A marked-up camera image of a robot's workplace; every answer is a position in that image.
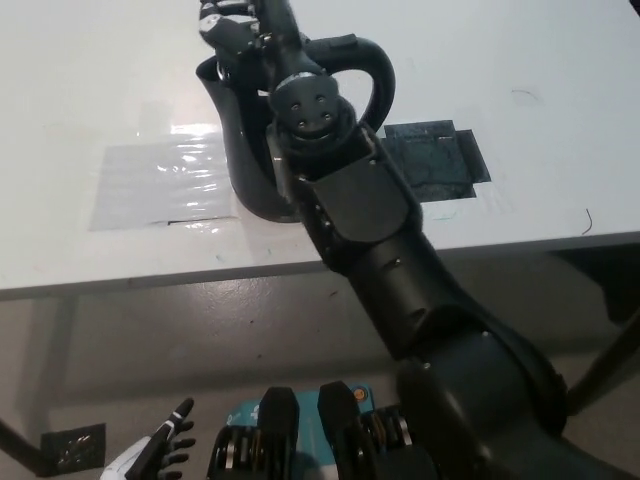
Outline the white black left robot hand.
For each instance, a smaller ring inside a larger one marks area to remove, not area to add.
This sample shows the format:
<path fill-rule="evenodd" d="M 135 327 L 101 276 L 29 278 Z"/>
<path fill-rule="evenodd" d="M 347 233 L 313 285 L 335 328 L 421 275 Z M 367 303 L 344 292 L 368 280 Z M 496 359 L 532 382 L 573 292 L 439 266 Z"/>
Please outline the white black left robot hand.
<path fill-rule="evenodd" d="M 99 479 L 181 479 L 180 465 L 189 460 L 188 450 L 196 444 L 194 438 L 181 437 L 194 426 L 187 419 L 193 407 L 193 398 L 183 400 L 155 432 L 142 437 L 106 466 Z"/>

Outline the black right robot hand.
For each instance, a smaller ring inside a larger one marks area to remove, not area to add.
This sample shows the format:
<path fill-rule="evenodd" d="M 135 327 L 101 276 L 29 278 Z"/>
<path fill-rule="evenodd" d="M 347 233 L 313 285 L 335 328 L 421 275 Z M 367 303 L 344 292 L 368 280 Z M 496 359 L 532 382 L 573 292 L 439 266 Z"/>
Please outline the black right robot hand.
<path fill-rule="evenodd" d="M 199 33 L 217 53 L 243 55 L 256 48 L 259 20 L 255 1 L 201 1 Z"/>

